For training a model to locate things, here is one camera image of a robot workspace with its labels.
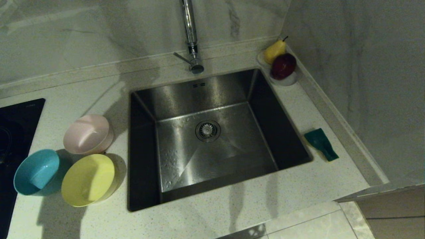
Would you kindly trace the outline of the stainless steel sink basin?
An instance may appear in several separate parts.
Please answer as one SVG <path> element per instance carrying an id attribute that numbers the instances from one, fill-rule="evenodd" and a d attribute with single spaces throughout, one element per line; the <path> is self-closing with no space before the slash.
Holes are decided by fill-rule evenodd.
<path id="1" fill-rule="evenodd" d="M 214 142 L 195 135 L 204 120 Z M 258 68 L 132 92 L 128 134 L 130 212 L 313 160 Z"/>

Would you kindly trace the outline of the chrome faucet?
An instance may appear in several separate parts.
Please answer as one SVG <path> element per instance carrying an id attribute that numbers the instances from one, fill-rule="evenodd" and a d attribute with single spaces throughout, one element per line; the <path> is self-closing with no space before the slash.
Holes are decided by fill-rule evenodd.
<path id="1" fill-rule="evenodd" d="M 173 53 L 173 55 L 189 64 L 189 72 L 194 75 L 199 75 L 204 72 L 204 66 L 198 51 L 198 38 L 193 4 L 191 0 L 180 0 L 180 3 L 182 6 L 182 16 L 185 26 L 186 44 L 190 57 L 189 59 L 186 59 L 176 52 Z"/>

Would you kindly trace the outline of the green and yellow sponge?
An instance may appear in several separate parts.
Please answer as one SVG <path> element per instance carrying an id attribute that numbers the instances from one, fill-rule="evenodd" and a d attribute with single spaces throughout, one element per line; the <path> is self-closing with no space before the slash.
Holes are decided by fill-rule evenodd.
<path id="1" fill-rule="evenodd" d="M 322 128 L 314 129 L 304 134 L 307 142 L 316 150 L 320 151 L 328 162 L 339 159 L 339 156 L 334 151 L 331 142 L 325 135 Z"/>

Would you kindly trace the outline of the round metal drain strainer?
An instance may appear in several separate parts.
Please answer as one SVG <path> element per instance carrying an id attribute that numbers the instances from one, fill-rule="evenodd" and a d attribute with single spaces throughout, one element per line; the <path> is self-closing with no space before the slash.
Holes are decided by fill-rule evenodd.
<path id="1" fill-rule="evenodd" d="M 202 142 L 214 142 L 221 135 L 221 126 L 214 120 L 204 120 L 195 128 L 197 139 Z"/>

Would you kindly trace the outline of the small white dish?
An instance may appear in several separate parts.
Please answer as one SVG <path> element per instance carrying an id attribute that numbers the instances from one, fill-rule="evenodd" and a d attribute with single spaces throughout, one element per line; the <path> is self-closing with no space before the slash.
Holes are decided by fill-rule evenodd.
<path id="1" fill-rule="evenodd" d="M 270 78 L 270 81 L 271 81 L 272 84 L 274 84 L 276 86 L 288 87 L 288 86 L 291 86 L 291 85 L 293 85 L 297 82 L 297 72 L 296 71 L 292 72 L 288 77 L 286 77 L 283 80 L 276 80 L 276 79 L 272 78 L 272 76 L 271 76 L 272 66 L 264 61 L 264 52 L 263 51 L 258 53 L 257 61 L 264 68 L 264 70 L 267 73 L 267 76 Z"/>

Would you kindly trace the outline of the dark red apple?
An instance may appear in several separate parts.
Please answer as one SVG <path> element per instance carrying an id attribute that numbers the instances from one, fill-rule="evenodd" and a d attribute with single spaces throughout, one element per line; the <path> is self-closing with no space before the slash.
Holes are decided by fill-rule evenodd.
<path id="1" fill-rule="evenodd" d="M 295 71 L 296 66 L 296 58 L 290 53 L 284 53 L 274 60 L 270 75 L 275 80 L 284 80 Z"/>

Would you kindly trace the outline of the yellow pear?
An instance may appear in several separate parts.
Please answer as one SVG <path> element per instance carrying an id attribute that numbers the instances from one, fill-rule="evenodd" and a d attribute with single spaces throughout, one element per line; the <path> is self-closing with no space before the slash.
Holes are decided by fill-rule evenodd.
<path id="1" fill-rule="evenodd" d="M 285 38 L 276 41 L 275 43 L 273 43 L 272 45 L 270 45 L 269 47 L 267 47 L 264 50 L 264 61 L 267 64 L 272 64 L 274 62 L 274 60 L 284 54 L 286 52 L 286 42 L 285 40 L 288 38 L 288 36 L 286 36 Z"/>

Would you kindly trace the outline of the pink plastic bowl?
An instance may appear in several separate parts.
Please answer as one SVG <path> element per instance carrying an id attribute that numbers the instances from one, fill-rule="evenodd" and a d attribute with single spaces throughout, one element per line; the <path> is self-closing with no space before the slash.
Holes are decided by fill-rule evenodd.
<path id="1" fill-rule="evenodd" d="M 63 145 L 72 154 L 91 155 L 103 153 L 112 144 L 112 124 L 102 115 L 85 115 L 65 132 Z"/>

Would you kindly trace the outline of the yellow plastic bowl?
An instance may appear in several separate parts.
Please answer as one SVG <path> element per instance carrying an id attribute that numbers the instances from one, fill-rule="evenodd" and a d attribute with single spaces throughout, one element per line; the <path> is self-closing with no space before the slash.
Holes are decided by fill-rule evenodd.
<path id="1" fill-rule="evenodd" d="M 109 198 L 118 188 L 118 171 L 103 154 L 79 159 L 67 171 L 61 187 L 62 198 L 73 207 L 86 207 Z"/>

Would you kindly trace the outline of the blue plastic bowl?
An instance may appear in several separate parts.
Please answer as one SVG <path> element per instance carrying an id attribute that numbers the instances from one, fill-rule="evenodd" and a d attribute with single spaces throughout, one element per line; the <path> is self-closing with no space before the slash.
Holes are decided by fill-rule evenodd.
<path id="1" fill-rule="evenodd" d="M 13 186 L 24 196 L 48 196 L 59 192 L 72 162 L 52 149 L 29 155 L 15 172 Z"/>

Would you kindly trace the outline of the black induction cooktop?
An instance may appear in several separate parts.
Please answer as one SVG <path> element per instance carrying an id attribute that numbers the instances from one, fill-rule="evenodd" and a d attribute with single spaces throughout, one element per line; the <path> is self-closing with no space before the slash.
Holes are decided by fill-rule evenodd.
<path id="1" fill-rule="evenodd" d="M 44 107 L 40 98 L 0 108 L 0 239 L 7 239 L 17 192 L 13 180 L 29 155 Z"/>

